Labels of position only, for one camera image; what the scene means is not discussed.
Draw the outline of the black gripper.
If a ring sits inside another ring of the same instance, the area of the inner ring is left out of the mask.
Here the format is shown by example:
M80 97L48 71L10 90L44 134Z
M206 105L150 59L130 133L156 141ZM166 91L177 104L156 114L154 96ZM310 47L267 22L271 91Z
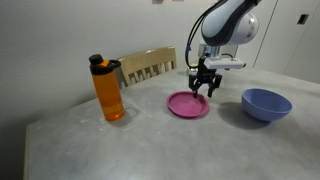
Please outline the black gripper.
M204 65L204 61L204 58L200 58L197 73L189 75L189 88L192 90L193 98L195 99L198 97L198 89L202 84L209 85L207 96L211 98L214 90L220 86L222 80L222 76L217 73L216 69L208 69Z

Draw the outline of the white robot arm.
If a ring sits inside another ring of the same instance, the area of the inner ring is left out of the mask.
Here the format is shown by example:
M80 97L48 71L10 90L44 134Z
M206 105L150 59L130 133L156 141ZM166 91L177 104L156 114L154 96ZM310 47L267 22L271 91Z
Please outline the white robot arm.
M250 42L257 34L259 21L251 13L262 0L219 0L204 11L194 23L185 48L185 61L189 69L189 52L191 43L198 28L201 28L202 39L199 43L198 65L196 73L189 75L189 88L193 97L198 90L207 84L208 97L220 86L222 76L218 69L242 69L246 63L237 58L226 58L220 52L225 45L241 45Z

